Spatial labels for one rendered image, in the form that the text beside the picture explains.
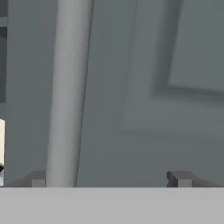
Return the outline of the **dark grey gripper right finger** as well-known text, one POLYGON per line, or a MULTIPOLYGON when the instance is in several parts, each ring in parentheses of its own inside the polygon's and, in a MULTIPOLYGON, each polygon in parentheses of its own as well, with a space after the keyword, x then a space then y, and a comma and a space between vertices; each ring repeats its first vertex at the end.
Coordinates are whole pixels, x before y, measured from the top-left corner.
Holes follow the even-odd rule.
POLYGON ((168 171, 168 187, 224 187, 194 175, 190 171, 168 171))

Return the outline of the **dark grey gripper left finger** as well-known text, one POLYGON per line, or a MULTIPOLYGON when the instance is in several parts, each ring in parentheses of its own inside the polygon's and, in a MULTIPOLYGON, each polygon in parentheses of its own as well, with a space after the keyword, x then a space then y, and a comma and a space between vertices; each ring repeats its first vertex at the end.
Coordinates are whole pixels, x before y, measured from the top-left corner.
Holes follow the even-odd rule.
POLYGON ((32 171, 23 178, 9 183, 7 187, 45 187, 46 186, 46 172, 32 171))

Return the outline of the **grey cabinet door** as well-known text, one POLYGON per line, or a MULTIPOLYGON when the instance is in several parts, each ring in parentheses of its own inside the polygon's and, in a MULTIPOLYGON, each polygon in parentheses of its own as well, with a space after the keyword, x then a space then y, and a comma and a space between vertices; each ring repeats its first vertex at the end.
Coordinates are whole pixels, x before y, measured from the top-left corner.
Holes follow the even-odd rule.
MULTIPOLYGON (((58 0, 7 5, 6 183, 47 167, 58 0)), ((224 185, 224 0, 94 0, 76 186, 224 185)))

